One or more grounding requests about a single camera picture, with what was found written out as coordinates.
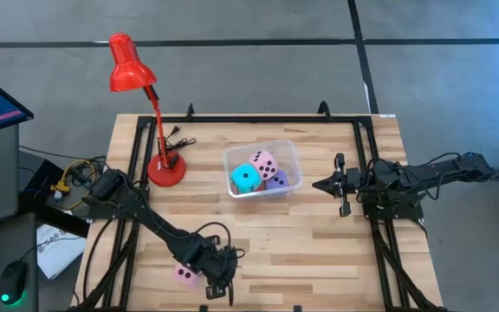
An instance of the red desk lamp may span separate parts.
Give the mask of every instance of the red desk lamp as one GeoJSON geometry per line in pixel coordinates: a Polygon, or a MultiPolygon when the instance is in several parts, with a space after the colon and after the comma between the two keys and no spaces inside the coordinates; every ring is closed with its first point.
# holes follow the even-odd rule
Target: red desk lamp
{"type": "Polygon", "coordinates": [[[159,153],[153,157],[147,167],[149,178],[159,186],[176,185],[186,173],[186,163],[176,151],[167,152],[159,97],[153,88],[157,78],[152,70],[144,65],[138,57],[136,46],[130,36],[117,33],[109,39],[109,48],[113,52],[115,67],[109,79],[111,91],[129,91],[143,88],[153,104],[157,115],[157,129],[159,131],[159,153]]]}

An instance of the lamp shade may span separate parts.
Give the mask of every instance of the lamp shade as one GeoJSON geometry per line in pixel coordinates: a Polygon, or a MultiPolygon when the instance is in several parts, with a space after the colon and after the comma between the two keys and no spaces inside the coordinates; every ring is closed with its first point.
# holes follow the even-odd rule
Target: lamp shade
{"type": "Polygon", "coordinates": [[[109,78],[111,91],[128,91],[157,82],[152,70],[139,61],[134,42],[127,34],[117,33],[109,38],[114,69],[109,78]]]}

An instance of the lamp base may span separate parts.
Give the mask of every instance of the lamp base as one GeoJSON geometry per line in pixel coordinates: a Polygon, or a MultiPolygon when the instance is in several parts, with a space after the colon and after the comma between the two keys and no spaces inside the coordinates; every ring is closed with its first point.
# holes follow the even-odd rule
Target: lamp base
{"type": "MultiPolygon", "coordinates": [[[[166,155],[169,164],[175,155],[177,155],[176,151],[172,151],[166,155]]],[[[155,155],[147,165],[147,175],[153,183],[162,187],[167,187],[176,185],[182,180],[186,173],[186,162],[182,156],[178,155],[178,161],[172,169],[164,168],[160,161],[160,157],[155,155]]]]}

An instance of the robotic arm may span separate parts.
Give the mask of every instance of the robotic arm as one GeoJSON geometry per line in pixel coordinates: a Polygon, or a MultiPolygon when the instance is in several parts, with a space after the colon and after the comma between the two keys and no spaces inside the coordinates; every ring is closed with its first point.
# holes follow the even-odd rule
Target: robotic arm
{"type": "Polygon", "coordinates": [[[209,223],[190,233],[177,229],[155,213],[142,192],[135,188],[125,173],[116,169],[105,171],[92,185],[90,195],[83,199],[90,209],[112,207],[143,224],[166,242],[174,259],[195,273],[203,273],[209,286],[207,299],[226,295],[230,290],[230,305],[233,300],[232,279],[236,274],[237,249],[230,245],[230,232],[220,223],[209,223]],[[220,237],[202,237],[199,232],[206,226],[223,226],[228,234],[228,243],[222,249],[220,237]]]}
{"type": "Polygon", "coordinates": [[[402,166],[383,159],[371,160],[366,172],[351,168],[344,174],[344,154],[338,153],[334,159],[336,171],[331,177],[313,183],[313,187],[341,198],[342,217],[351,213],[347,194],[356,193],[366,216],[370,218],[419,220],[423,218],[420,201],[425,196],[438,199],[441,185],[454,181],[485,182],[496,179],[499,174],[478,153],[456,154],[453,159],[434,162],[449,154],[452,153],[419,166],[402,166]],[[436,195],[429,191],[433,187],[437,188],[436,195]]]}

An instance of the computer mouse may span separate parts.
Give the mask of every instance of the computer mouse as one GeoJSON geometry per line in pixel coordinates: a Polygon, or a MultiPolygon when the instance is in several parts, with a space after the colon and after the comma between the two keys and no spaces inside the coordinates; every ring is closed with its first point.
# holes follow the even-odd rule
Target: computer mouse
{"type": "Polygon", "coordinates": [[[3,304],[17,302],[24,291],[28,266],[22,260],[9,263],[0,277],[0,300],[3,304]]]}

